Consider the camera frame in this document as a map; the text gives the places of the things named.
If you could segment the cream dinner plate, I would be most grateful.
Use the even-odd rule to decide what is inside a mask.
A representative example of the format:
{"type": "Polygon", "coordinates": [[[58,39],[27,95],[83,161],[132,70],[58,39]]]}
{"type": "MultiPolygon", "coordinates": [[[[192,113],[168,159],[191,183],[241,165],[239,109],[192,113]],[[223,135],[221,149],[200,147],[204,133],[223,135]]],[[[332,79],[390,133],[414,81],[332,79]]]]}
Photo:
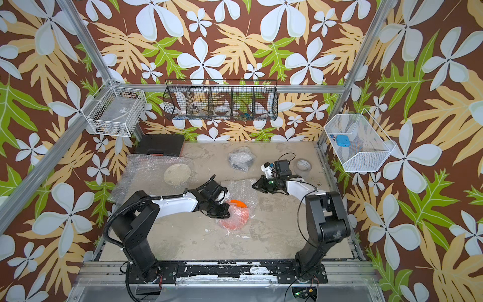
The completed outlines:
{"type": "Polygon", "coordinates": [[[191,177],[191,168],[187,164],[173,164],[165,172],[163,179],[171,186],[180,186],[191,177]]]}

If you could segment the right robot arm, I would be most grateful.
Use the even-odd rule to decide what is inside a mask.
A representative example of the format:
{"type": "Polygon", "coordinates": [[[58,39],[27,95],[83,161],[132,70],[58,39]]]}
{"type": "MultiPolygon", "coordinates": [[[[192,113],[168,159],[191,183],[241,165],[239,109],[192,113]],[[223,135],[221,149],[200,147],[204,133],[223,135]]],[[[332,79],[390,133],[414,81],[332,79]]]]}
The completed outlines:
{"type": "Polygon", "coordinates": [[[351,234],[340,193],[324,191],[291,172],[290,161],[266,162],[262,175],[252,188],[265,194],[295,197],[305,205],[308,237],[305,246],[296,253],[294,275],[298,281],[322,278],[322,259],[329,250],[351,234]]]}

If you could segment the orange dinner plate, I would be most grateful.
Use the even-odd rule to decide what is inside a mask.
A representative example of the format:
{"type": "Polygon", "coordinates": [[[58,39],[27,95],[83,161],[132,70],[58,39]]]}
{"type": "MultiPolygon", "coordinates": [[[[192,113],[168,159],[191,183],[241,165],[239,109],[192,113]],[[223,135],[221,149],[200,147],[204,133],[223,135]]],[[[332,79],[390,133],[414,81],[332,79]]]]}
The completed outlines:
{"type": "Polygon", "coordinates": [[[230,205],[230,208],[228,209],[230,217],[220,220],[220,226],[227,230],[242,229],[250,218],[250,210],[248,206],[239,200],[231,200],[228,204],[230,205]]]}

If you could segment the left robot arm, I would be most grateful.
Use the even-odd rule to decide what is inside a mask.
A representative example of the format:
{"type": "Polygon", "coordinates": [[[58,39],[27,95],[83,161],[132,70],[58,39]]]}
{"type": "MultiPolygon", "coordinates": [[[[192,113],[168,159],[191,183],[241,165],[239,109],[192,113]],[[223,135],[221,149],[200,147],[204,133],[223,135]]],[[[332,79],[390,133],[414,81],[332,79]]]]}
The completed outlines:
{"type": "Polygon", "coordinates": [[[200,187],[177,195],[154,196],[139,190],[109,217],[103,238],[123,251],[143,281],[152,282],[157,279],[159,268],[147,237],[155,221],[197,211],[209,218],[228,219],[230,205],[225,200],[229,196],[228,189],[218,184],[215,176],[200,187]]]}

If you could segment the bubble wrap pile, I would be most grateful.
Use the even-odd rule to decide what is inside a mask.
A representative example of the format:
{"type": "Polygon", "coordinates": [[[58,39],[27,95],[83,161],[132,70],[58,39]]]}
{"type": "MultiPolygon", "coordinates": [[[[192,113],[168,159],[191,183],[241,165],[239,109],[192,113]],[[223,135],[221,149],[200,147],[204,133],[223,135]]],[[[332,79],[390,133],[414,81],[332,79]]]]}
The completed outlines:
{"type": "Polygon", "coordinates": [[[191,187],[194,175],[194,162],[185,157],[130,154],[122,178],[114,187],[108,200],[120,205],[139,190],[154,196],[180,194],[191,187]],[[180,186],[168,185],[163,179],[165,170],[173,164],[187,164],[191,168],[190,179],[180,186]]]}

